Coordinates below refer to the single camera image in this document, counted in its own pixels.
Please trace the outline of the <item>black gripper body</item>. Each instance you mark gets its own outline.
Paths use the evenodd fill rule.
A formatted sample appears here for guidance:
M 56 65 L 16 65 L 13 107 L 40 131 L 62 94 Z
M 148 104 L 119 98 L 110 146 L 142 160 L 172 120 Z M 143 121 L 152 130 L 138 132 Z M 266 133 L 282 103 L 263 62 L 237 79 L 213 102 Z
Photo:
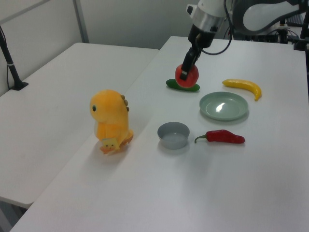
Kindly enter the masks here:
M 192 25 L 188 35 L 188 40 L 191 43 L 192 47 L 208 48 L 210 47 L 214 36 L 215 33 L 203 31 L 195 25 Z

